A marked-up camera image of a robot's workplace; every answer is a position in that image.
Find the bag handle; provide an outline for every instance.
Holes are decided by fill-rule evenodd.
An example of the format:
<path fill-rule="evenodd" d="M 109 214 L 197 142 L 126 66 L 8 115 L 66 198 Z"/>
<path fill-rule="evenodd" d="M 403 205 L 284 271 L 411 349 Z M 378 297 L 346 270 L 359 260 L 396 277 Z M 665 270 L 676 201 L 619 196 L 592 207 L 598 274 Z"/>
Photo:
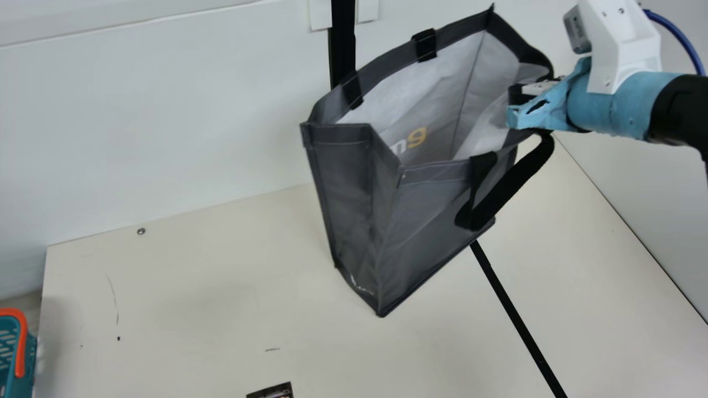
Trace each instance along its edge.
<path fill-rule="evenodd" d="M 480 171 L 476 172 L 477 177 L 473 176 L 476 181 L 472 181 L 469 201 L 457 213 L 455 218 L 457 226 L 469 228 L 472 231 L 479 231 L 484 228 L 521 187 L 546 164 L 555 149 L 553 137 L 548 130 L 535 130 L 535 133 L 541 136 L 541 143 L 512 166 L 476 207 L 474 206 L 474 197 L 476 196 L 477 187 L 479 187 L 484 177 L 489 174 L 494 163 L 489 161 L 489 156 L 492 154 L 483 154 L 472 158 L 481 160 L 476 165 L 476 168 L 479 168 Z"/>

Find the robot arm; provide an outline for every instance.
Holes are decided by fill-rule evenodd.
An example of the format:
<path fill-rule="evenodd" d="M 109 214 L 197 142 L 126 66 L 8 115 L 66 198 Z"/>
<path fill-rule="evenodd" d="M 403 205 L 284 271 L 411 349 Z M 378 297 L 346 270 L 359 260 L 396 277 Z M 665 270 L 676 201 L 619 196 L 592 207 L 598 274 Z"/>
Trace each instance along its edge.
<path fill-rule="evenodd" d="M 655 15 L 635 0 L 580 0 L 565 16 L 566 29 L 573 50 L 592 55 L 560 81 L 511 88 L 532 99 L 509 107 L 509 127 L 687 144 L 708 161 L 702 117 L 708 113 L 708 78 L 661 71 L 661 39 L 648 14 Z"/>

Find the small black object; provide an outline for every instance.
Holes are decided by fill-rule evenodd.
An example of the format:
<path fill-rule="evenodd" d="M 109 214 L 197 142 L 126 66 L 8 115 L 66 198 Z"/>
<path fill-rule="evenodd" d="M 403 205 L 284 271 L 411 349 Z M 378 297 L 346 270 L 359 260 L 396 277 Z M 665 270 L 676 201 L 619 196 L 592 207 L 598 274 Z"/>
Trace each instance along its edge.
<path fill-rule="evenodd" d="M 292 384 L 287 382 L 252 392 L 246 395 L 246 398 L 295 398 L 295 396 L 292 393 Z"/>
<path fill-rule="evenodd" d="M 435 29 L 424 30 L 413 35 L 411 39 L 416 42 L 418 62 L 430 61 L 438 56 L 438 37 Z"/>

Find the basket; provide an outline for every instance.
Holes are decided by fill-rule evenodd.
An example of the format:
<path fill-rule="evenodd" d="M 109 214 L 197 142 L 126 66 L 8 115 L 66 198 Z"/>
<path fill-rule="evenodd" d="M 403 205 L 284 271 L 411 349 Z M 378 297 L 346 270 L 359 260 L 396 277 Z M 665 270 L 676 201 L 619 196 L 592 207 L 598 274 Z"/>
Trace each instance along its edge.
<path fill-rule="evenodd" d="M 37 339 L 19 309 L 0 308 L 0 398 L 31 398 Z"/>

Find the black pole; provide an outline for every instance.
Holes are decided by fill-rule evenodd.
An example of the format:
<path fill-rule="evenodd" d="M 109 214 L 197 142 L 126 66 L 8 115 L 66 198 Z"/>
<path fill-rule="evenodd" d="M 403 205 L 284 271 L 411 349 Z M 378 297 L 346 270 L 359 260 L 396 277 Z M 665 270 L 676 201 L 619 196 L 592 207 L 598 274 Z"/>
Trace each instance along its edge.
<path fill-rule="evenodd" d="M 548 362 L 546 362 L 546 358 L 543 357 L 543 353 L 541 353 L 540 348 L 536 345 L 536 341 L 534 341 L 531 336 L 531 332 L 529 332 L 529 329 L 526 327 L 524 321 L 521 319 L 521 316 L 516 311 L 511 299 L 506 294 L 499 278 L 496 277 L 486 254 L 484 254 L 484 251 L 482 250 L 482 246 L 479 246 L 478 241 L 474 241 L 471 245 L 469 245 L 469 247 L 472 249 L 472 253 L 474 253 L 479 265 L 482 267 L 482 271 L 484 272 L 484 275 L 486 275 L 489 284 L 494 289 L 496 297 L 501 302 L 504 310 L 506 310 L 506 314 L 509 316 L 509 319 L 511 319 L 511 323 L 514 324 L 516 331 L 519 333 L 519 336 L 521 336 L 521 340 L 523 340 L 526 345 L 526 349 L 531 354 L 534 362 L 536 362 L 538 370 L 541 371 L 543 378 L 546 379 L 546 383 L 548 384 L 548 387 L 551 388 L 553 395 L 556 398 L 568 398 L 565 391 L 563 391 L 563 387 L 561 387 L 561 383 L 558 379 L 556 379 L 556 375 L 553 374 L 553 370 L 551 370 Z"/>
<path fill-rule="evenodd" d="M 332 0 L 332 27 L 328 31 L 331 88 L 356 68 L 355 12 L 356 0 Z"/>

